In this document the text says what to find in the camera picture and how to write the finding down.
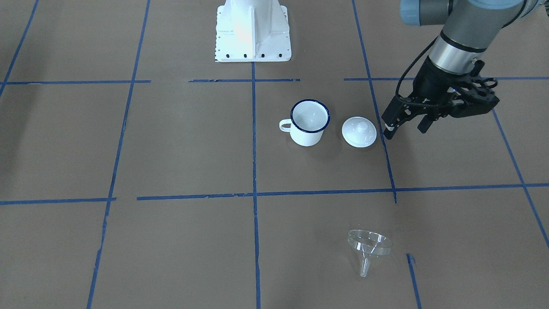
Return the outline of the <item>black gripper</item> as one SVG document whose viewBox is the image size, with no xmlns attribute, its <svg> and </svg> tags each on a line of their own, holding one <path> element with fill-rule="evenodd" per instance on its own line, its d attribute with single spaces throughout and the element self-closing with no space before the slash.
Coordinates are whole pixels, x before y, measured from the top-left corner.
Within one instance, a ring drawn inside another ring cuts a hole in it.
<svg viewBox="0 0 549 309">
<path fill-rule="evenodd" d="M 383 112 L 384 137 L 392 139 L 398 127 L 416 116 L 417 107 L 412 107 L 411 103 L 419 103 L 437 112 L 438 117 L 464 118 L 492 111 L 500 102 L 493 90 L 498 82 L 480 76 L 484 64 L 484 61 L 477 60 L 470 72 L 453 74 L 438 68 L 427 58 L 414 79 L 410 97 L 393 96 Z M 426 114 L 417 129 L 425 134 L 434 121 L 432 114 Z"/>
</svg>

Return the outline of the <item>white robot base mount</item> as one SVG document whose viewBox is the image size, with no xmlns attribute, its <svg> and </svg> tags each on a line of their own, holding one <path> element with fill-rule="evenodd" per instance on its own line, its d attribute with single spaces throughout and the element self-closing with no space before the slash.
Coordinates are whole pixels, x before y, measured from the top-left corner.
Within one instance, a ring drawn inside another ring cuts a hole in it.
<svg viewBox="0 0 549 309">
<path fill-rule="evenodd" d="M 278 0 L 226 0 L 217 7 L 215 61 L 274 62 L 291 58 L 288 10 Z"/>
</svg>

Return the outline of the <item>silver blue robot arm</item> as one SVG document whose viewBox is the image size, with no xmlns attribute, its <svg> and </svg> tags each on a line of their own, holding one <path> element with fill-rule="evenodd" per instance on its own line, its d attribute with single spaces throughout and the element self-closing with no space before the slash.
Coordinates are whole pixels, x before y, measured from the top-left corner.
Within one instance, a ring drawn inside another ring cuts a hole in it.
<svg viewBox="0 0 549 309">
<path fill-rule="evenodd" d="M 495 78 L 482 78 L 482 56 L 501 29 L 523 19 L 542 0 L 402 0 L 400 17 L 407 25 L 442 25 L 439 35 L 420 53 L 425 60 L 404 97 L 395 90 L 382 114 L 383 135 L 422 116 L 426 133 L 440 118 L 465 118 L 492 111 L 499 98 Z"/>
</svg>

